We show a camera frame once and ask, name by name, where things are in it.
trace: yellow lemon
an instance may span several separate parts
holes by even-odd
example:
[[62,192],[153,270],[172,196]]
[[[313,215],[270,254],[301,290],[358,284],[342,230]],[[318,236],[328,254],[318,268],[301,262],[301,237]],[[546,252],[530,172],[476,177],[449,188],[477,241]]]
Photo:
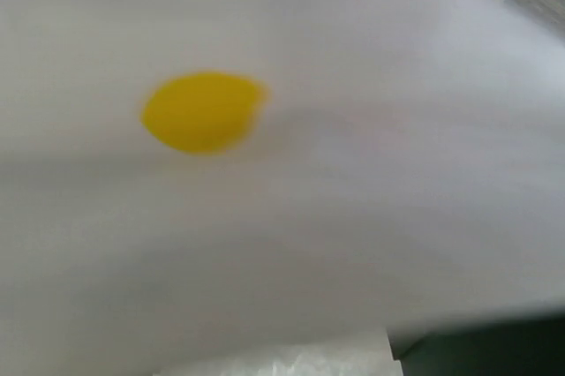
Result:
[[162,143],[191,154],[220,153],[252,129],[265,88],[218,71],[183,76],[147,102],[142,123]]

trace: yellow spot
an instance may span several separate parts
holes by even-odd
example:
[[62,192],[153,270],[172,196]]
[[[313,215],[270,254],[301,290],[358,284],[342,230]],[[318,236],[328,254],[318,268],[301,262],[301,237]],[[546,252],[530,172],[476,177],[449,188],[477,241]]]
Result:
[[262,85],[235,74],[189,74],[161,86],[141,122],[169,147],[191,154],[220,153],[250,132],[265,92]]

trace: white plastic bag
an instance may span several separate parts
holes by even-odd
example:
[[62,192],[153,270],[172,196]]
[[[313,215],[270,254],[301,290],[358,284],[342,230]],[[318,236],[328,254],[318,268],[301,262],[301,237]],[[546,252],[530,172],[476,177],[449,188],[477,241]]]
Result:
[[[0,4],[1,374],[561,304],[565,49],[504,5]],[[194,156],[139,116],[202,70],[267,92]]]

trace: dark surface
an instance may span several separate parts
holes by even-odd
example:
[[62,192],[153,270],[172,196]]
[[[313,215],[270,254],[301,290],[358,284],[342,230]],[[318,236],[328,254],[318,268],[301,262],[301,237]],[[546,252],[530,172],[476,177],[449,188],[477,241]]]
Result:
[[404,376],[565,376],[565,317],[393,342]]

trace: lemon print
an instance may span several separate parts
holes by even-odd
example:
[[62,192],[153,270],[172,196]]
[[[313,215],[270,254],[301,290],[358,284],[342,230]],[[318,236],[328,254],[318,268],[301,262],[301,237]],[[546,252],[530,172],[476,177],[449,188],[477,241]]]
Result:
[[265,88],[247,77],[203,71],[157,89],[141,122],[169,147],[217,154],[249,134],[265,96]]

